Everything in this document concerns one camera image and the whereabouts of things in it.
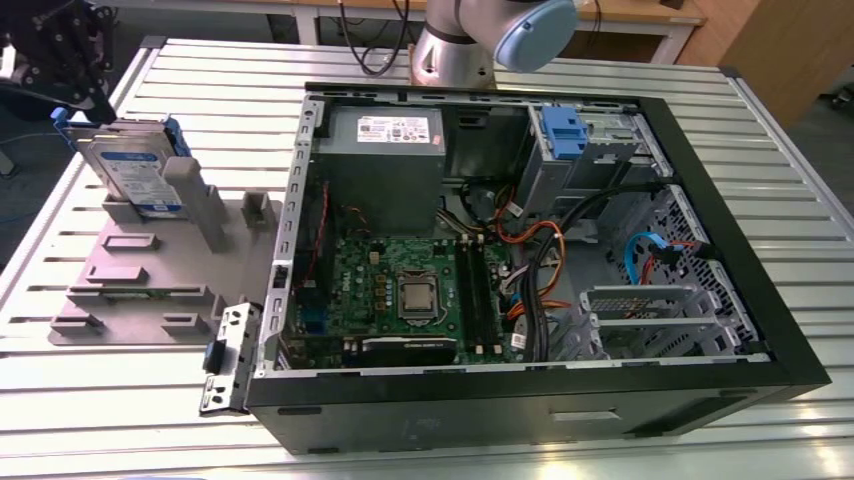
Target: aluminum profile table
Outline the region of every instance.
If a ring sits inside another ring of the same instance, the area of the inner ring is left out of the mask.
[[[120,113],[173,114],[204,179],[227,198],[260,188],[281,199],[304,82],[407,82],[405,54],[375,80],[340,48],[195,40],[149,46],[112,100]],[[592,61],[556,61],[534,74],[498,70],[496,77],[510,89],[667,100],[834,383],[678,438],[295,458],[252,417],[196,416],[201,347],[48,343],[49,318],[107,220],[105,190],[77,155],[0,277],[0,476],[854,474],[854,223],[742,81],[710,68]]]

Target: black cable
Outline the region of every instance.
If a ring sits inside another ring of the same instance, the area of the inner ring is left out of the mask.
[[[596,6],[596,14],[592,21],[592,30],[590,31],[590,36],[587,37],[587,45],[584,46],[584,50],[582,52],[582,58],[587,58],[590,50],[592,49],[592,46],[599,38],[599,33],[602,32],[602,5],[599,4],[599,0],[594,0],[594,2]]]
[[[347,42],[347,46],[349,47],[352,56],[356,59],[356,62],[359,63],[361,72],[368,77],[379,77],[391,69],[395,63],[395,60],[397,59],[397,53],[400,52],[400,48],[403,47],[403,38],[405,37],[405,27],[409,22],[409,0],[404,0],[404,4],[403,4],[403,16],[400,18],[403,23],[400,25],[400,33],[397,35],[397,42],[393,47],[393,52],[391,52],[391,56],[388,57],[388,60],[385,61],[384,65],[380,67],[379,70],[372,70],[364,62],[364,59],[367,58],[367,50],[365,52],[363,52],[361,55],[359,55],[359,53],[356,52],[356,48],[352,46],[352,42],[349,41],[349,31],[347,29],[347,12],[344,10],[343,0],[337,0],[337,7],[340,10],[340,16],[341,16],[341,30],[344,33],[344,41]]]
[[[463,186],[459,187],[459,203],[463,205],[463,210],[465,211],[465,215],[471,218],[471,221],[481,227],[487,228],[492,221],[484,221],[477,214],[475,213],[475,208],[468,201],[468,194],[471,193],[471,184],[468,181],[463,183]]]
[[[415,34],[412,33],[412,25],[409,24],[409,22],[403,20],[403,12],[400,11],[400,5],[397,5],[397,0],[391,0],[391,3],[395,5],[395,10],[397,10],[397,16],[400,17],[400,20],[405,24],[405,31],[409,34],[409,42],[417,43],[417,39],[415,38]]]
[[[582,219],[590,209],[612,196],[619,195],[620,193],[654,193],[664,188],[664,186],[666,184],[663,182],[647,182],[618,185],[604,190],[599,190],[596,193],[582,199],[582,201],[578,202],[578,204],[563,216],[563,218],[560,219],[560,223],[558,224],[558,226],[560,227],[560,231],[566,232],[575,224],[575,222]],[[539,246],[536,254],[528,262],[528,270],[524,273],[524,277],[522,278],[520,282],[520,296],[522,304],[524,306],[527,326],[528,329],[534,329],[532,331],[528,330],[527,338],[535,339],[536,342],[535,345],[531,345],[530,352],[528,344],[526,342],[524,356],[530,358],[530,360],[526,359],[526,361],[548,361],[548,320],[544,315],[543,302],[539,297],[536,274],[539,266],[548,253],[548,249],[551,248],[555,241],[555,237],[550,236]]]

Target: gray plastic part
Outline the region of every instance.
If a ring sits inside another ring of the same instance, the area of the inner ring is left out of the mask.
[[[101,247],[108,252],[153,251],[159,246],[160,240],[157,240],[157,237],[151,233],[108,235],[101,242]]]
[[[60,315],[50,322],[50,328],[66,337],[100,335],[103,323],[89,314]]]
[[[277,225],[276,212],[272,210],[269,197],[264,192],[245,192],[240,207],[247,228],[275,230]]]
[[[211,331],[197,313],[164,313],[160,327],[173,337],[199,335]]]
[[[131,202],[119,202],[107,197],[101,203],[101,208],[116,223],[143,223],[143,217],[136,212]]]
[[[281,203],[256,200],[277,217]],[[200,248],[201,233],[188,221],[107,223],[52,323],[48,339],[54,345],[200,345],[217,328],[227,305],[243,299],[264,302],[276,229],[247,228],[241,200],[228,200],[223,206],[228,248],[217,254]],[[92,268],[97,272],[128,267],[148,273],[144,284],[87,282]],[[195,320],[167,321],[180,316],[197,316],[207,329]]]
[[[89,283],[145,283],[148,272],[140,266],[92,267],[85,275]]]
[[[221,222],[225,214],[216,187],[205,186],[201,167],[192,157],[169,157],[163,167],[163,179],[175,189],[184,204],[187,217],[199,227],[211,252],[220,253],[228,247]]]

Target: sticker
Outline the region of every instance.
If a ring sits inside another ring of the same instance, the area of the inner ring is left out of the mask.
[[[524,335],[514,333],[512,336],[510,337],[510,346],[512,348],[523,349],[524,348],[524,341],[526,341]]]
[[[365,143],[429,143],[427,117],[361,117],[356,141]]]
[[[101,164],[129,202],[147,216],[173,216],[181,202],[172,186],[160,176],[160,161],[155,154],[141,152],[100,152]]]
[[[522,216],[522,207],[512,201],[507,204],[507,211],[512,213],[516,218]]]

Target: motherboard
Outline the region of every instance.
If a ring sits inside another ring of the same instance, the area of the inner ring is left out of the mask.
[[[329,302],[299,306],[297,356],[311,368],[363,365],[371,355],[393,365],[395,352],[416,350],[427,363],[508,361],[498,296],[507,269],[506,246],[481,238],[337,239]]]

